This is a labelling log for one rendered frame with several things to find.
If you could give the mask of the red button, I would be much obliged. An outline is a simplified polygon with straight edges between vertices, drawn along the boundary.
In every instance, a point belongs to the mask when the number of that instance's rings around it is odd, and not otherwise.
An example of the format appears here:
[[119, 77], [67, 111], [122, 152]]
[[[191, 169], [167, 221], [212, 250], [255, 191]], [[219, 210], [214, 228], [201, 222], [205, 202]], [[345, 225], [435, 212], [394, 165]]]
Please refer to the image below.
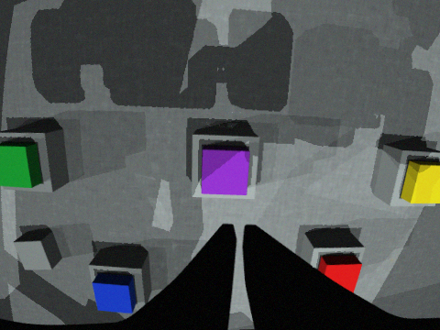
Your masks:
[[364, 249], [366, 247], [353, 234], [304, 234], [301, 258], [327, 278], [355, 293]]

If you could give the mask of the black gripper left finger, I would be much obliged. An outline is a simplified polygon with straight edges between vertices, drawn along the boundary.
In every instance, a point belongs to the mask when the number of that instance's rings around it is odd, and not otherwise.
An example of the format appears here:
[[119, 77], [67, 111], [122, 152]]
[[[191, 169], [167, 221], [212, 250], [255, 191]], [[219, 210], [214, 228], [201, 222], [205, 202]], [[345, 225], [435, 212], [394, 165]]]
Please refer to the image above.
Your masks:
[[0, 330], [227, 330], [235, 254], [234, 225], [221, 224], [165, 290], [122, 322], [37, 325], [0, 319]]

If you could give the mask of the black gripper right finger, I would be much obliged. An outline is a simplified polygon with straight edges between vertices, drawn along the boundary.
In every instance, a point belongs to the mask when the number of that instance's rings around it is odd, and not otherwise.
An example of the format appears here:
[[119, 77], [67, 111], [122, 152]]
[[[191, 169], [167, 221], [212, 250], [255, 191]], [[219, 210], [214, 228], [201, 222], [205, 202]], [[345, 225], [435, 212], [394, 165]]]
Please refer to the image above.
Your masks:
[[440, 318], [404, 319], [344, 289], [257, 225], [243, 230], [254, 330], [440, 330]]

